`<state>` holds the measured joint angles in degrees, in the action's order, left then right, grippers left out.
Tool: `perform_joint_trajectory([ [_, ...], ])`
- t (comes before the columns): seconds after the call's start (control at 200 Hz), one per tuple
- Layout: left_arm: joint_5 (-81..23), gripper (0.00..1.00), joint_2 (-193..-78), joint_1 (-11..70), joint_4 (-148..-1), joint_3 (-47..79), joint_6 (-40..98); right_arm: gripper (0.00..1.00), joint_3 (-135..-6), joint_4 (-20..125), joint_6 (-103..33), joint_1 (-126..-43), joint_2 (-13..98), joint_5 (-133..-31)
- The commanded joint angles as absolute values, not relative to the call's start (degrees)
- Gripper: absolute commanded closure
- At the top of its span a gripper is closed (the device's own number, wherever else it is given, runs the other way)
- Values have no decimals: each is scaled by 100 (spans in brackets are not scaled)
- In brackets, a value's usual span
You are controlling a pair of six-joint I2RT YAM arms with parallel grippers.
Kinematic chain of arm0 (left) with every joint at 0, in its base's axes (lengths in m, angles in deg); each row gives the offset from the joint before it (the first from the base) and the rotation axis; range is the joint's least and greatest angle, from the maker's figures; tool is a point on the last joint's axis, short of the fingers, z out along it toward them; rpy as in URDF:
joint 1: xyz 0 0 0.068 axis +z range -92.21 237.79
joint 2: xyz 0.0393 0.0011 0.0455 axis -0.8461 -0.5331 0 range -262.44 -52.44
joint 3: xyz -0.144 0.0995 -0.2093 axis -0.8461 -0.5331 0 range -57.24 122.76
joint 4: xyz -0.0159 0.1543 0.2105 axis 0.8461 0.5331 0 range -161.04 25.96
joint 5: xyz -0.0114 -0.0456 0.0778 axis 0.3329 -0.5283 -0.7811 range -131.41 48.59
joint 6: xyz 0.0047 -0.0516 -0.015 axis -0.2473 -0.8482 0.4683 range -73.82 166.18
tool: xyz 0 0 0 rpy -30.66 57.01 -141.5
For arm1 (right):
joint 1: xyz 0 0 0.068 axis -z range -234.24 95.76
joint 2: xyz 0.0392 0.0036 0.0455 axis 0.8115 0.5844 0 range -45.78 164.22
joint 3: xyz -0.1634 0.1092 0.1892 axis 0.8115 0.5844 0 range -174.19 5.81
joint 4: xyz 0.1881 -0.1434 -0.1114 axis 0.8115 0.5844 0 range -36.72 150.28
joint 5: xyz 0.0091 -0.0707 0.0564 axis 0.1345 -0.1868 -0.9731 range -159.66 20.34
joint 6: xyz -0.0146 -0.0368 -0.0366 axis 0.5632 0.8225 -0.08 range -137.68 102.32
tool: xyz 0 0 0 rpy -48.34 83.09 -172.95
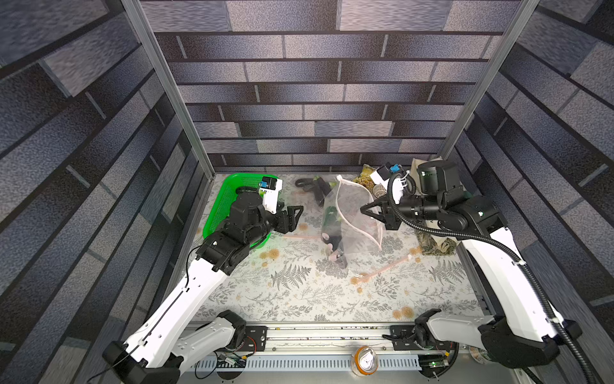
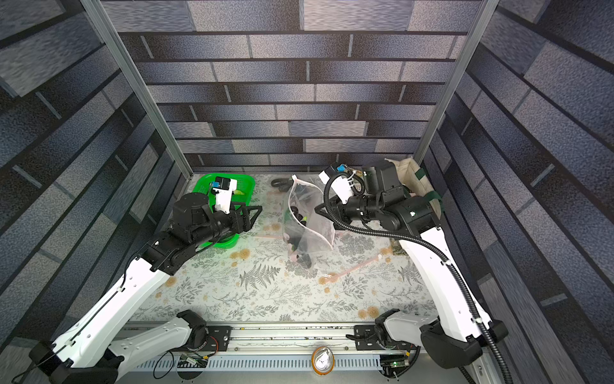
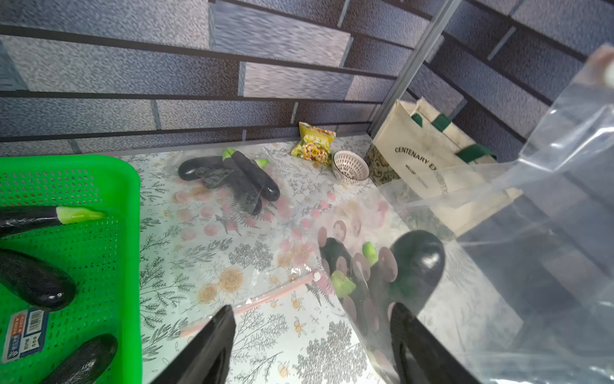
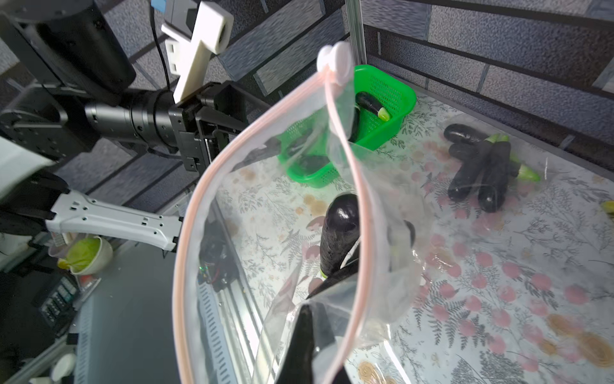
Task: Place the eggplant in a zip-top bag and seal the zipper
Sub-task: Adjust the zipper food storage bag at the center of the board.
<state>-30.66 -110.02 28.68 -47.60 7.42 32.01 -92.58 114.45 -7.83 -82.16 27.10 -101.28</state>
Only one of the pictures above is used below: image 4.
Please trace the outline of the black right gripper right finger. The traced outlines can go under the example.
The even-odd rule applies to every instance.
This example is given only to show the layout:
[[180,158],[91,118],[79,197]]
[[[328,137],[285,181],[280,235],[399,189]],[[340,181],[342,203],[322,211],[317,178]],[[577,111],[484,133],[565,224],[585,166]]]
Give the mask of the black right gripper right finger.
[[323,383],[326,371],[337,353],[337,339],[343,338],[349,319],[328,307],[313,308],[313,382]]

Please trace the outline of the large eggplant front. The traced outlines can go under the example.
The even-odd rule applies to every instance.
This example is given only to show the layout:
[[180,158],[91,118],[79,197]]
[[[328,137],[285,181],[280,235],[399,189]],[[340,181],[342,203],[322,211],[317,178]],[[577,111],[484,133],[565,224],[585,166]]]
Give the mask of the large eggplant front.
[[480,208],[487,213],[497,212],[504,204],[511,179],[540,182],[541,177],[529,166],[512,158],[509,141],[493,144],[489,164],[484,169],[478,191]]

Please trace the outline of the clear pink-dotted zip-top bag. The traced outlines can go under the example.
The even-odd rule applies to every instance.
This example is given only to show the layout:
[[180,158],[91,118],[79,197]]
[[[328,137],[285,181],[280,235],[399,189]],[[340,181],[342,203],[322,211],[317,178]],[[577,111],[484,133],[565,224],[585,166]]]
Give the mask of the clear pink-dotted zip-top bag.
[[485,231],[515,218],[545,227],[582,219],[561,161],[477,118],[444,118],[420,149],[426,156],[411,179],[439,219]]

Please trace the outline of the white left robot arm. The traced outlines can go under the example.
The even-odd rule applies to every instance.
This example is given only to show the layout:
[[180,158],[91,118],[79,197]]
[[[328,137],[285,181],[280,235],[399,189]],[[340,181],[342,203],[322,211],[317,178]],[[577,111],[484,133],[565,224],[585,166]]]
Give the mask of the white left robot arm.
[[201,48],[228,41],[232,17],[199,5],[195,48],[173,91],[133,88],[136,73],[93,1],[4,1],[1,37],[35,77],[1,113],[1,230],[12,235],[81,232],[173,251],[182,219],[114,206],[70,189],[51,165],[101,139],[164,148],[203,173],[248,126],[248,105],[267,104],[239,83],[206,83]]

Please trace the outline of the long eggplant stem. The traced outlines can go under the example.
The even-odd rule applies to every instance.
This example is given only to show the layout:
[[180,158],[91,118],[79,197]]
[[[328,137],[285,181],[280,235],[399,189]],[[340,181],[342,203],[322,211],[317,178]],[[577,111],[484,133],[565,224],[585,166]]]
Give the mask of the long eggplant stem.
[[489,164],[493,142],[484,140],[477,144],[454,143],[449,154],[461,161],[460,169],[449,184],[449,198],[455,202],[467,199],[478,177]]

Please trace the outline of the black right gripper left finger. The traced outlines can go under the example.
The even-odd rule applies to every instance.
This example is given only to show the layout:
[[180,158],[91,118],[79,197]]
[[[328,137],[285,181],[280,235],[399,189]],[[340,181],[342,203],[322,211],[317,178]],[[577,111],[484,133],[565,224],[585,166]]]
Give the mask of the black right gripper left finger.
[[312,383],[314,348],[312,311],[309,307],[301,307],[286,356],[275,382],[280,384]]

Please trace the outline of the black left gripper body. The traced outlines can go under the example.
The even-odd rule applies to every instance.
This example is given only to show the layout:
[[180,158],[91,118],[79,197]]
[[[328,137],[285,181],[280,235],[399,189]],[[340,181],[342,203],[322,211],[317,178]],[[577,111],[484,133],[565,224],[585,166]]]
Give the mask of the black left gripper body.
[[248,106],[269,105],[234,81],[206,83],[181,102],[170,91],[129,90],[116,107],[86,104],[86,117],[105,139],[153,152],[166,148],[185,169],[203,172],[230,141],[249,126]]

